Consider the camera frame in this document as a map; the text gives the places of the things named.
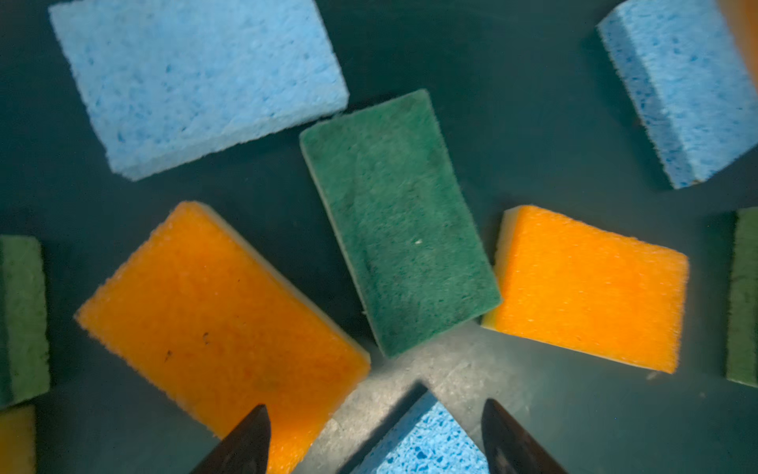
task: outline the sponge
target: sponge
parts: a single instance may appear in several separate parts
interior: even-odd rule
[[[45,274],[34,237],[0,236],[0,319],[2,408],[50,389]]]
[[[34,406],[0,413],[0,472],[34,474],[36,471]]]
[[[687,257],[536,206],[506,212],[486,328],[673,373]]]
[[[726,378],[758,387],[758,207],[738,211]]]
[[[316,124],[300,146],[385,355],[500,303],[425,90]]]
[[[265,404],[268,472],[291,472],[368,354],[209,207],[183,202],[77,321],[218,437]]]
[[[716,0],[628,0],[598,30],[674,188],[758,143],[758,92]]]
[[[487,474],[487,460],[445,407],[426,393],[352,474]]]
[[[49,11],[111,170],[131,180],[347,105],[313,0],[86,0]]]
[[[720,0],[745,65],[758,85],[758,2],[755,0]]]

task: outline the teal table surface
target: teal table surface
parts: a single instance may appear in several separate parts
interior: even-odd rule
[[[182,474],[217,442],[72,319],[185,199],[213,206],[372,352],[371,376],[297,473],[349,472],[424,386],[479,445],[495,397],[574,474],[758,472],[758,390],[722,375],[734,210],[758,205],[758,154],[671,189],[594,32],[616,0],[318,4],[351,109],[429,89],[490,256],[502,211],[525,203],[689,256],[674,375],[475,322],[384,359],[301,156],[303,127],[124,180],[108,170],[49,3],[0,2],[0,233],[37,236],[48,278],[40,474]]]

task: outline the green scrub layer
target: green scrub layer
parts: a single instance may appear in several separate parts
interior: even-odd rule
[[[500,304],[426,90],[316,124],[300,146],[386,356]]]
[[[45,275],[34,237],[0,236],[0,408],[50,389]]]
[[[737,213],[726,378],[758,387],[758,207]]]

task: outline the orange sponge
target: orange sponge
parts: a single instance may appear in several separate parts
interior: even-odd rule
[[[80,308],[110,351],[224,437],[256,405],[291,472],[368,354],[212,209],[183,202]]]
[[[758,2],[719,0],[719,3],[753,82],[758,86]]]
[[[673,373],[687,257],[536,206],[505,214],[486,328]]]
[[[34,474],[36,452],[34,406],[0,413],[0,474]]]

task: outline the blue sponge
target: blue sponge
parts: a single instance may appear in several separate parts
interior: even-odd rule
[[[629,0],[598,30],[675,188],[758,143],[758,93],[715,0]]]
[[[352,474],[489,473],[487,460],[434,395],[426,393]]]
[[[132,180],[347,106],[313,0],[50,7],[114,172]]]

